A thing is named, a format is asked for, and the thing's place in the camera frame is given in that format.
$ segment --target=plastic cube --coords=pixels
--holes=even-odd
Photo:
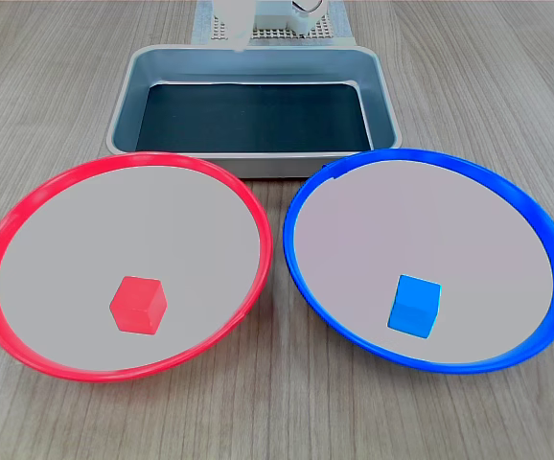
[[[428,338],[439,313],[441,285],[401,275],[388,328]]]
[[[126,276],[111,302],[111,312],[120,331],[155,334],[166,311],[162,283]]]

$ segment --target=wooden table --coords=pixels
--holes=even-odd
[[[554,218],[554,2],[353,2],[404,147],[473,160]],[[195,4],[0,3],[0,219],[51,176],[108,155],[130,54],[189,42]],[[554,344],[491,375],[408,370],[351,345],[299,295],[281,250],[300,182],[253,182],[275,261],[218,346],[117,384],[44,377],[0,349],[0,459],[554,459]]]

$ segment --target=dark tray bottom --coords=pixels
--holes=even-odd
[[[158,84],[137,151],[351,152],[370,149],[348,84]]]

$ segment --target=rectangular tray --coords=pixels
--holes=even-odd
[[[241,178],[286,178],[400,141],[364,48],[156,45],[132,56],[106,142],[115,154],[173,151]]]

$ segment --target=blue cube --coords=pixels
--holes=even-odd
[[[388,328],[428,338],[439,313],[441,285],[401,275]]]

